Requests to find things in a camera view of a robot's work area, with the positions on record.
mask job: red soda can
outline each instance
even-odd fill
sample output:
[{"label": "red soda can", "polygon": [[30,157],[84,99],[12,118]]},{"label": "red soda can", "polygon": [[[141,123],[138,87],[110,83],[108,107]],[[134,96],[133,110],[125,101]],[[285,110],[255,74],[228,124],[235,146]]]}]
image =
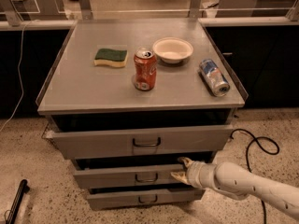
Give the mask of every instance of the red soda can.
[{"label": "red soda can", "polygon": [[149,91],[155,86],[157,75],[157,59],[151,49],[140,48],[134,56],[135,87],[141,91]]}]

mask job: drawer front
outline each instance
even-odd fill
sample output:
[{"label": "drawer front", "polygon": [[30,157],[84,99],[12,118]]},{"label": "drawer front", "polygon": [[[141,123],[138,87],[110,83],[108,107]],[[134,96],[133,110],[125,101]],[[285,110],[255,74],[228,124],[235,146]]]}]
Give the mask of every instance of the drawer front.
[{"label": "drawer front", "polygon": [[182,165],[105,168],[75,171],[74,177],[82,189],[146,186],[177,183],[170,172],[182,171]]},{"label": "drawer front", "polygon": [[232,125],[54,133],[65,159],[92,159],[221,150]]},{"label": "drawer front", "polygon": [[92,210],[100,210],[123,206],[190,202],[200,200],[203,194],[203,190],[194,188],[157,189],[93,194],[87,197],[87,201]]}]

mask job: white bowl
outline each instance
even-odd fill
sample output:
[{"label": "white bowl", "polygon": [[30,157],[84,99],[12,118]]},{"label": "white bowl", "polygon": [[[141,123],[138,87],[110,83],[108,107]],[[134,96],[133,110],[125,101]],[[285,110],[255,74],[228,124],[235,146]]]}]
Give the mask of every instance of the white bowl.
[{"label": "white bowl", "polygon": [[175,37],[157,40],[152,49],[166,63],[179,63],[193,54],[189,42]]}]

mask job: white robotic arm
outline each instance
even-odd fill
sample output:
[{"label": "white robotic arm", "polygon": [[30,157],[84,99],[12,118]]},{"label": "white robotic arm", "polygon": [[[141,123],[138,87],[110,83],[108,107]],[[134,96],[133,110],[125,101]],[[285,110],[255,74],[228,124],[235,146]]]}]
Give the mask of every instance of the white robotic arm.
[{"label": "white robotic arm", "polygon": [[187,171],[171,173],[176,180],[195,188],[210,188],[236,200],[251,194],[299,220],[299,188],[254,175],[231,162],[208,164],[189,158],[179,160]]}]

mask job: blue soda can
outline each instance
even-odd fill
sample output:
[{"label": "blue soda can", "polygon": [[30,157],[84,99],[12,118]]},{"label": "blue soda can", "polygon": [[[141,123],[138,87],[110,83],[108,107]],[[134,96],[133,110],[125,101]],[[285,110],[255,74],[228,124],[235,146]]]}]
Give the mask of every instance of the blue soda can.
[{"label": "blue soda can", "polygon": [[215,96],[223,96],[230,90],[230,84],[221,70],[211,59],[204,59],[199,64],[199,71]]}]

